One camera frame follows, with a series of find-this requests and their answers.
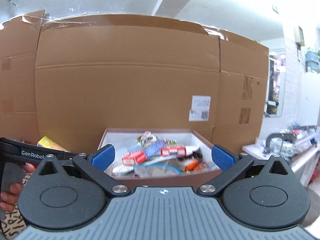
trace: red and white box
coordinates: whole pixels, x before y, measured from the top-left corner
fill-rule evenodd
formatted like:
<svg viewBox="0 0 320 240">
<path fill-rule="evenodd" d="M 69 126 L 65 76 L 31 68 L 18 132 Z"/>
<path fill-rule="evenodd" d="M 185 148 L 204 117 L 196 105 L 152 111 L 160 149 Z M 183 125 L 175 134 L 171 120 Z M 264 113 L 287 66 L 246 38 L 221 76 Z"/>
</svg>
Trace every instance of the red and white box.
<svg viewBox="0 0 320 240">
<path fill-rule="evenodd" d="M 185 156 L 187 156 L 187 151 L 186 151 L 185 147 L 175 147 L 175 146 L 166 147 L 166 148 L 161 149 L 162 156 L 169 156 L 169 155 L 173 155 L 173 154 L 177 154 L 178 157 L 185 157 Z"/>
<path fill-rule="evenodd" d="M 135 152 L 135 153 L 129 153 L 126 156 L 122 157 L 122 163 L 126 166 L 133 166 L 137 164 L 141 164 L 144 161 L 146 161 L 147 157 L 144 154 L 143 151 Z"/>
</svg>

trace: finger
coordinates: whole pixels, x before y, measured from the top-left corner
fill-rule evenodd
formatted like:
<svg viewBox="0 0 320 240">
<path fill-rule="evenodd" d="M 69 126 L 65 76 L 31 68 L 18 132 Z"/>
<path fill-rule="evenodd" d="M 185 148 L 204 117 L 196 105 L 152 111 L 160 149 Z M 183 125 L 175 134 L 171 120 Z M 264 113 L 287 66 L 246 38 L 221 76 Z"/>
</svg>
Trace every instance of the finger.
<svg viewBox="0 0 320 240">
<path fill-rule="evenodd" d="M 12 205 L 15 205 L 18 202 L 18 197 L 19 195 L 1 192 L 2 200 Z"/>
<path fill-rule="evenodd" d="M 22 166 L 22 168 L 26 171 L 26 173 L 33 173 L 35 168 L 32 164 L 26 163 L 26 165 Z"/>
<path fill-rule="evenodd" d="M 12 194 L 20 195 L 20 193 L 23 190 L 23 184 L 22 183 L 14 183 L 10 186 L 10 192 Z"/>
<path fill-rule="evenodd" d="M 0 208 L 9 213 L 13 212 L 15 209 L 15 205 L 11 205 L 7 202 L 0 202 Z"/>
</svg>

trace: silver screw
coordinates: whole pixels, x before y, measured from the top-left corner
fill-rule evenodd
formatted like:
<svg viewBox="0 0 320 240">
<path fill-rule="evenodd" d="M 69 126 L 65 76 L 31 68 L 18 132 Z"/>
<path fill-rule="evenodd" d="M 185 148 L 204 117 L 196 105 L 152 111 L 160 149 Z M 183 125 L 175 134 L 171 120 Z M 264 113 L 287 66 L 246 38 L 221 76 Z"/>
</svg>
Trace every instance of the silver screw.
<svg viewBox="0 0 320 240">
<path fill-rule="evenodd" d="M 112 187 L 114 193 L 125 193 L 128 191 L 128 187 L 125 185 L 116 185 Z"/>
<path fill-rule="evenodd" d="M 200 190 L 204 193 L 211 193 L 214 192 L 216 190 L 216 187 L 213 185 L 202 185 L 200 187 Z"/>
</svg>

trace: black and beige patterned cloth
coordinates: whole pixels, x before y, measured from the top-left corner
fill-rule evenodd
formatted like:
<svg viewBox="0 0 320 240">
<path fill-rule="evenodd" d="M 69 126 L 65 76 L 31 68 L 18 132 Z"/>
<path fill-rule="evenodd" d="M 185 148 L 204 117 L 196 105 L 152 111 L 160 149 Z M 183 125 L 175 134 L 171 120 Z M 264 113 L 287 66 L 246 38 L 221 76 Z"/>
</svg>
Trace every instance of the black and beige patterned cloth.
<svg viewBox="0 0 320 240">
<path fill-rule="evenodd" d="M 31 173 L 28 173 L 23 179 L 23 184 L 25 185 L 30 179 Z M 7 239 L 14 238 L 23 229 L 26 228 L 26 224 L 21 217 L 21 214 L 16 206 L 12 213 L 6 213 L 5 219 L 1 221 L 2 231 Z"/>
</svg>

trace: blue gripper pad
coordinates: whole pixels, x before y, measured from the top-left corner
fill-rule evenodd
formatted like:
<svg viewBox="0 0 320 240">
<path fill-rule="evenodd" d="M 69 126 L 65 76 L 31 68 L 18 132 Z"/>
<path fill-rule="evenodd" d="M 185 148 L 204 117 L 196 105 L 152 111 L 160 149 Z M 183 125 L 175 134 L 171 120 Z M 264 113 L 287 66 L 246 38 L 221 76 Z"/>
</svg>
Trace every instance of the blue gripper pad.
<svg viewBox="0 0 320 240">
<path fill-rule="evenodd" d="M 215 144 L 211 151 L 213 162 L 222 170 L 225 171 L 234 165 L 239 156 L 228 151 L 219 144 Z"/>
<path fill-rule="evenodd" d="M 99 154 L 92 158 L 91 164 L 101 171 L 105 171 L 115 160 L 115 148 L 113 145 L 102 150 Z"/>
</svg>

